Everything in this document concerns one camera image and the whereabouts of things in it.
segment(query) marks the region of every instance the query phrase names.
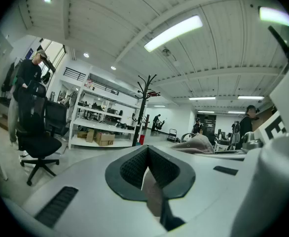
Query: white metal shelving unit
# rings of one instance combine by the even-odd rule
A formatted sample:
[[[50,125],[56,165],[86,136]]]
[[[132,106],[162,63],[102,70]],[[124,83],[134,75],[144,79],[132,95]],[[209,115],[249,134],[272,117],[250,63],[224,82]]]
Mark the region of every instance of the white metal shelving unit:
[[[89,89],[89,88],[85,87],[84,84],[85,84],[85,82],[88,79],[88,75],[89,75],[89,73],[85,76],[85,78],[83,80],[83,83],[82,83],[82,86],[81,86],[80,91],[78,93],[78,97],[76,99],[75,107],[74,107],[74,110],[73,110],[72,120],[71,120],[71,123],[70,123],[70,131],[69,131],[69,143],[68,143],[69,149],[71,149],[72,145],[87,146],[87,147],[101,147],[95,141],[93,141],[91,143],[91,142],[87,142],[86,139],[84,139],[84,138],[78,138],[76,136],[76,133],[73,132],[73,126],[74,125],[81,125],[81,126],[85,126],[85,127],[88,127],[88,128],[95,129],[95,130],[105,130],[105,131],[111,131],[111,132],[121,132],[121,133],[125,133],[125,134],[135,134],[135,130],[121,129],[121,128],[118,128],[118,127],[116,127],[114,125],[98,123],[98,122],[95,122],[95,121],[86,120],[86,119],[82,119],[82,118],[78,118],[77,117],[78,109],[83,109],[83,110],[99,113],[101,115],[108,115],[108,116],[117,117],[117,118],[121,118],[122,117],[122,116],[117,115],[117,114],[111,114],[111,113],[107,113],[107,112],[104,112],[104,111],[95,110],[95,109],[92,109],[92,108],[88,108],[88,107],[84,107],[84,106],[78,105],[80,97],[81,97],[82,93],[84,93],[84,92],[92,93],[95,96],[102,97],[103,99],[107,99],[107,100],[113,101],[115,103],[119,103],[119,104],[127,106],[127,107],[131,107],[131,108],[134,108],[134,109],[139,109],[139,106],[137,106],[137,105],[131,105],[131,104],[128,104],[128,103],[124,103],[124,102],[118,101],[117,99],[115,99],[114,95],[113,95],[113,98],[109,98],[108,95],[107,96],[103,96],[101,94],[102,93],[101,91],[95,92],[92,89]],[[104,146],[104,147],[112,148],[112,147],[131,147],[131,146],[132,146],[132,139],[115,138],[113,145]]]

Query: black coat rack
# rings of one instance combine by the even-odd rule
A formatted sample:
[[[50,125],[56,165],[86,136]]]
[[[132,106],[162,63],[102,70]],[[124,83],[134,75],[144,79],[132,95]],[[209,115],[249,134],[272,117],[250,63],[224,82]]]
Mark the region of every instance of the black coat rack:
[[[146,102],[146,100],[149,97],[151,97],[151,94],[147,93],[148,90],[150,90],[149,89],[149,85],[151,84],[152,80],[156,77],[156,74],[154,75],[153,78],[151,78],[151,75],[149,75],[147,82],[141,76],[139,76],[139,77],[144,81],[144,89],[141,87],[140,83],[137,82],[138,85],[140,86],[140,89],[141,89],[141,91],[138,90],[138,93],[142,93],[143,96],[142,97],[135,96],[135,97],[137,97],[138,99],[142,99],[143,102],[141,103],[141,107],[140,107],[140,112],[139,112],[138,121],[137,121],[138,123],[137,123],[137,126],[136,126],[135,135],[134,135],[134,139],[133,139],[133,147],[137,143],[138,134],[139,134],[139,131],[140,131],[140,126],[141,126],[141,122],[142,122],[143,115],[144,115],[144,110],[145,110],[145,102]]]

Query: floor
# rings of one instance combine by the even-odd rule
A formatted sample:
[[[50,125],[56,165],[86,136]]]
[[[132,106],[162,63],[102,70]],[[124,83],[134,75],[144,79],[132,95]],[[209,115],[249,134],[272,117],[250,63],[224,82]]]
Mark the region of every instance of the floor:
[[[167,135],[152,133],[150,129],[145,131],[145,144],[170,147],[174,143],[166,140]],[[60,174],[66,170],[69,166],[81,160],[106,154],[106,152],[112,150],[119,150],[113,148],[89,148],[89,147],[75,147],[72,150],[68,148],[63,155],[53,154],[48,158],[58,158],[60,160],[59,165],[49,164],[48,167],[55,173]],[[26,184],[27,178],[33,169],[31,165],[25,164],[25,167],[20,165],[20,155],[23,152],[14,150],[9,142],[8,132],[0,127],[0,157],[2,163],[7,172],[8,180],[3,180],[0,175],[0,195],[7,197],[21,206],[25,200],[34,193],[43,184],[51,180],[46,171],[40,169],[32,179],[33,185],[30,187]],[[23,159],[32,159],[30,156],[26,156]]]

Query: red container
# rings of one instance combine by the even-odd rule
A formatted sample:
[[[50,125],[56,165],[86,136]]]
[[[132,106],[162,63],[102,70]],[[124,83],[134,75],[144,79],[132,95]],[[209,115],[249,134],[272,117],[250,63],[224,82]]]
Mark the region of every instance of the red container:
[[[145,136],[143,134],[141,134],[140,139],[139,139],[140,145],[143,145],[144,141],[145,141]]]

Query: cardboard box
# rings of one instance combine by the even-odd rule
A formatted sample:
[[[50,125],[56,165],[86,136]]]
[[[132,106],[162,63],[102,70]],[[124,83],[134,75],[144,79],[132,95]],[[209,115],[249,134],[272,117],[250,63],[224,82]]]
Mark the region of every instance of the cardboard box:
[[[114,144],[115,135],[105,132],[97,132],[95,136],[95,141],[100,146],[108,146]]]
[[[78,138],[86,138],[87,132],[77,132],[77,137]]]
[[[86,142],[93,142],[93,138],[94,138],[94,130],[89,129],[89,132],[86,135]]]

